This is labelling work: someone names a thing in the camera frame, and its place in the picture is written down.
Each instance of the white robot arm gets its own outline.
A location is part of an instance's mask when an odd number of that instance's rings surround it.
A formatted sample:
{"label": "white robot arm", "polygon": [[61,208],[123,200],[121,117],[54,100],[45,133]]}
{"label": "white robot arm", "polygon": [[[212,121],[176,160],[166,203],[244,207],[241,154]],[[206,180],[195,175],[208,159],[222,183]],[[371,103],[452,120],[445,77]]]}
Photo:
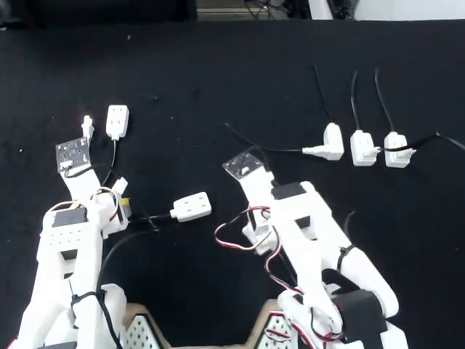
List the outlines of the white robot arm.
{"label": "white robot arm", "polygon": [[[110,333],[124,339],[123,290],[110,284],[102,287],[102,294],[95,292],[99,289],[103,231],[112,233],[127,225],[121,194],[109,188],[100,188],[86,199],[55,205],[45,214],[31,302],[12,348],[66,343],[71,343],[69,348],[76,348],[72,343],[77,348],[114,348]],[[111,313],[112,332],[103,308]]]}
{"label": "white robot arm", "polygon": [[[385,319],[399,309],[395,293],[366,254],[353,246],[331,209],[310,182],[274,186],[274,177],[250,153],[228,161],[224,168],[240,183],[249,206],[269,207],[268,215],[253,211],[243,233],[256,251],[280,249],[287,254],[298,289],[278,298],[285,316],[298,324],[315,348],[404,349],[402,330]],[[337,294],[322,271],[332,269],[360,288]],[[300,293],[302,303],[294,296]]]}

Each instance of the red and white wire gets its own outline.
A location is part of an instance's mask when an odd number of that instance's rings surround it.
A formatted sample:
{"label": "red and white wire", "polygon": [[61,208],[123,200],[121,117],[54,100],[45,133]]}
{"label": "red and white wire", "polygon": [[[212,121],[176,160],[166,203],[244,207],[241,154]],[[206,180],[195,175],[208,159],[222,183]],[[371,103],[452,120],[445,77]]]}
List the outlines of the red and white wire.
{"label": "red and white wire", "polygon": [[281,285],[282,287],[284,287],[285,289],[290,289],[291,291],[294,291],[294,292],[297,292],[299,294],[304,294],[300,289],[297,289],[295,287],[292,287],[291,285],[289,285],[287,282],[285,282],[284,280],[281,280],[280,278],[278,278],[277,276],[275,276],[271,270],[270,270],[270,262],[273,258],[275,258],[279,252],[281,251],[281,248],[283,247],[283,245],[281,244],[281,241],[279,239],[279,236],[278,234],[276,233],[276,241],[278,242],[278,245],[276,246],[275,250],[267,257],[267,259],[265,260],[264,262],[264,269],[267,271],[268,275],[270,276],[270,278],[276,283],[276,284],[279,284]]}
{"label": "red and white wire", "polygon": [[263,333],[268,339],[274,340],[275,342],[283,343],[283,342],[287,342],[288,340],[291,340],[290,335],[276,331],[275,329],[265,329]]}
{"label": "red and white wire", "polygon": [[271,230],[262,240],[260,240],[259,242],[257,242],[256,244],[254,244],[252,246],[242,246],[242,245],[239,245],[239,244],[234,244],[232,242],[223,241],[223,240],[218,238],[217,234],[226,225],[234,223],[242,214],[249,213],[249,212],[252,212],[252,211],[256,211],[258,209],[261,209],[262,211],[266,211],[266,210],[269,210],[270,208],[268,206],[253,206],[253,207],[250,207],[248,209],[244,209],[238,216],[236,216],[236,218],[234,218],[233,220],[231,220],[229,222],[221,224],[220,226],[218,226],[217,229],[215,229],[215,231],[214,231],[215,241],[218,244],[220,244],[221,246],[227,247],[227,248],[230,248],[230,249],[238,249],[240,251],[254,251],[258,246],[263,244],[264,241],[271,235],[271,232],[272,232]]}
{"label": "red and white wire", "polygon": [[291,319],[289,318],[286,318],[286,315],[284,314],[284,312],[282,311],[270,311],[270,315],[271,316],[282,316],[284,317],[286,320],[289,321],[289,323],[291,324],[291,326],[297,331],[297,333],[299,334],[300,337],[302,337],[305,341],[305,343],[308,345],[308,347],[310,349],[315,349],[315,347],[313,346],[312,344],[312,341],[310,340],[310,338],[305,334],[305,331],[298,325],[296,324],[295,322],[293,322]]}

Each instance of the black cable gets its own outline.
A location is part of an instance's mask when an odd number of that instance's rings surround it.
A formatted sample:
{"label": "black cable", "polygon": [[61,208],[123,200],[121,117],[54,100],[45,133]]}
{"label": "black cable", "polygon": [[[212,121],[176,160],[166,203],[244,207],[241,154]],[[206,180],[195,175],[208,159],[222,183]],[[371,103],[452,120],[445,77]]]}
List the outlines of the black cable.
{"label": "black cable", "polygon": [[91,165],[85,169],[82,169],[81,171],[79,172],[76,172],[75,174],[69,174],[69,171],[70,169],[72,169],[72,167],[68,167],[66,170],[65,170],[65,178],[76,178],[76,177],[79,177],[80,175],[86,173],[87,171],[90,171],[91,169],[96,169],[97,167],[102,167],[104,166],[104,164],[95,164],[95,165]]}
{"label": "black cable", "polygon": [[350,87],[350,102],[352,104],[352,113],[354,114],[355,128],[359,130],[360,122],[358,121],[357,106],[355,104],[355,86],[357,84],[357,75],[358,71],[355,71],[354,76],[352,77],[352,86]]}
{"label": "black cable", "polygon": [[[114,172],[115,161],[116,161],[116,143],[117,143],[117,141],[113,140],[113,157],[111,159],[111,165],[108,168],[108,173],[107,173],[105,179],[102,182],[102,187],[106,186],[106,184],[108,182],[108,179],[110,178],[111,173]],[[91,169],[96,169],[97,167],[102,167],[102,166],[104,166],[104,164],[91,165],[90,167],[82,169],[81,171],[76,172],[74,174],[69,174],[70,169],[72,169],[73,167],[68,167],[65,170],[65,178],[76,178],[76,177],[79,177],[80,175],[83,175],[84,173],[90,171]]]}
{"label": "black cable", "polygon": [[350,222],[350,218],[352,218],[352,216],[353,216],[354,214],[356,214],[356,213],[357,213],[357,211],[351,211],[351,212],[347,215],[347,217],[346,217],[346,219],[345,219],[345,221],[344,221],[344,227],[343,227],[342,231],[344,231],[344,233],[346,234],[346,236],[347,236],[348,238],[349,238],[349,222]]}
{"label": "black cable", "polygon": [[439,132],[436,132],[433,135],[430,135],[428,137],[417,140],[417,141],[415,141],[413,143],[404,145],[403,147],[399,147],[399,148],[382,148],[382,150],[383,151],[389,151],[389,152],[397,152],[397,151],[406,151],[407,149],[419,149],[422,146],[430,143],[432,140],[446,140],[450,144],[453,144],[456,147],[460,148],[461,150],[465,151],[465,145],[463,145],[462,143],[460,143],[457,140],[454,140],[453,138],[443,136]]}
{"label": "black cable", "polygon": [[97,291],[97,292],[91,291],[91,292],[84,293],[81,296],[78,296],[77,294],[73,294],[73,296],[71,298],[71,309],[73,309],[73,306],[76,303],[79,303],[84,298],[87,298],[87,297],[90,297],[90,296],[95,296],[95,298],[97,299],[97,301],[98,301],[98,303],[100,305],[100,308],[102,309],[103,316],[105,317],[105,321],[107,322],[108,331],[110,332],[110,336],[113,339],[113,341],[115,342],[116,347],[118,349],[123,349],[123,347],[121,346],[121,343],[119,341],[119,338],[116,335],[115,329],[113,328],[113,322],[111,321],[110,312],[108,311],[107,305],[105,304],[105,300],[104,300],[105,292],[104,291],[102,291],[102,290]]}
{"label": "black cable", "polygon": [[314,64],[312,67],[313,67],[313,71],[315,72],[315,79],[317,81],[318,89],[320,90],[321,99],[323,100],[323,103],[325,105],[326,115],[328,116],[329,122],[333,122],[333,116],[331,115],[329,111],[328,103],[326,102],[326,96],[325,96],[325,92],[323,91],[323,87],[321,86],[320,74],[318,73],[317,66]]}
{"label": "black cable", "polygon": [[107,182],[108,182],[108,179],[110,178],[111,176],[111,170],[115,167],[115,160],[116,160],[116,143],[118,141],[117,140],[113,140],[113,158],[111,160],[111,167],[110,169],[108,170],[108,173],[107,173],[107,177],[105,177],[105,179],[103,180],[102,182],[102,187],[105,187]]}
{"label": "black cable", "polygon": [[129,223],[145,223],[148,222],[148,220],[154,221],[154,220],[168,220],[172,219],[171,214],[166,213],[166,214],[157,214],[155,216],[144,216],[136,219],[131,219]]}
{"label": "black cable", "polygon": [[243,142],[254,146],[255,148],[261,148],[264,151],[271,151],[273,153],[301,153],[302,149],[277,149],[277,148],[268,148],[268,147],[263,147],[261,145],[257,145],[256,143],[252,142],[250,139],[247,137],[243,136],[240,134],[238,131],[236,131],[231,125],[229,125],[227,122],[223,123],[239,140],[242,140]]}
{"label": "black cable", "polygon": [[378,94],[379,102],[381,103],[381,107],[383,108],[384,115],[386,116],[387,122],[389,122],[389,127],[391,128],[391,132],[394,132],[394,124],[392,123],[391,115],[387,110],[386,102],[384,102],[384,97],[381,92],[381,88],[379,87],[379,69],[376,68],[375,70],[375,86],[376,86],[376,94]]}
{"label": "black cable", "polygon": [[121,246],[123,246],[127,241],[131,240],[132,238],[135,238],[136,236],[147,235],[147,234],[150,234],[150,233],[151,232],[143,231],[143,232],[127,235],[127,236],[123,237],[120,241],[118,241],[116,244],[113,245],[113,247],[108,252],[105,259],[103,260],[102,266],[100,267],[99,277],[97,279],[97,291],[102,288],[103,273],[105,271],[105,268],[106,268],[106,266],[108,264],[108,261],[110,260],[111,256],[113,256]]}

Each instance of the black fabric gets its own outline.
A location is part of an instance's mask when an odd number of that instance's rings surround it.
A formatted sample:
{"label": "black fabric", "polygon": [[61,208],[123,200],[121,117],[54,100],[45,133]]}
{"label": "black fabric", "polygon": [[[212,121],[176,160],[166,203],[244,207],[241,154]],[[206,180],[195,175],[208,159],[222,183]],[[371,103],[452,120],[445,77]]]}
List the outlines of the black fabric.
{"label": "black fabric", "polygon": [[[133,200],[149,214],[163,214],[174,199],[204,190],[214,209],[210,217],[132,239],[105,280],[121,285],[129,302],[146,305],[173,345],[244,342],[263,302],[281,289],[264,272],[263,257],[214,242],[215,227],[246,207],[221,164],[248,146],[222,122],[263,145],[321,144],[327,117],[313,63],[346,153],[341,161],[270,153],[276,179],[311,181],[340,224],[347,208],[357,211],[352,242],[398,295],[400,313],[392,321],[405,330],[410,348],[455,345],[464,312],[465,154],[438,141],[406,169],[387,169],[382,156],[373,167],[354,168],[349,91],[357,68],[360,124],[376,144],[389,130],[376,98],[376,66],[399,133],[415,140],[440,131],[464,141],[464,40],[462,21],[0,33],[0,345],[17,334],[31,296],[43,214],[69,199],[54,146],[79,137],[89,113],[96,127],[92,161],[108,163],[113,145],[105,119],[112,103],[131,111],[117,170]],[[247,244],[240,226],[224,234]],[[111,236],[105,252],[123,236]],[[274,264],[280,274],[280,262]]]}
{"label": "black fabric", "polygon": [[378,297],[365,289],[333,298],[344,324],[346,343],[361,341],[363,349],[389,349],[383,346],[380,334],[387,330]]}

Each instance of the power plug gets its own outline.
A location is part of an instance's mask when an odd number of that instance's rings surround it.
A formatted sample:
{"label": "power plug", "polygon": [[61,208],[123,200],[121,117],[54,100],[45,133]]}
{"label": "power plug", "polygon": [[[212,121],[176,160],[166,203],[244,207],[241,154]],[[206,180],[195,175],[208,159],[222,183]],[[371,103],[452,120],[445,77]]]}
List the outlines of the power plug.
{"label": "power plug", "polygon": [[90,140],[94,134],[94,127],[92,126],[92,118],[89,115],[85,115],[84,121],[82,122],[82,137],[87,138],[87,143],[90,146]]}
{"label": "power plug", "polygon": [[127,105],[110,105],[107,114],[107,135],[112,140],[119,140],[126,136],[129,121]]}
{"label": "power plug", "polygon": [[171,218],[176,218],[180,222],[196,220],[197,218],[211,214],[209,197],[205,192],[176,200],[173,203],[173,207],[169,212]]}
{"label": "power plug", "polygon": [[373,145],[371,135],[360,129],[355,131],[350,138],[350,150],[355,166],[372,166],[381,152],[380,147]]}
{"label": "power plug", "polygon": [[323,142],[324,145],[302,148],[302,153],[305,155],[319,156],[330,161],[338,161],[344,154],[342,133],[338,125],[333,122],[328,124],[323,134]]}
{"label": "power plug", "polygon": [[406,149],[404,151],[387,151],[386,149],[395,149],[405,147],[407,139],[404,135],[399,135],[397,132],[390,132],[384,138],[384,157],[387,167],[395,167],[403,169],[410,163],[412,155],[416,152],[414,149]]}

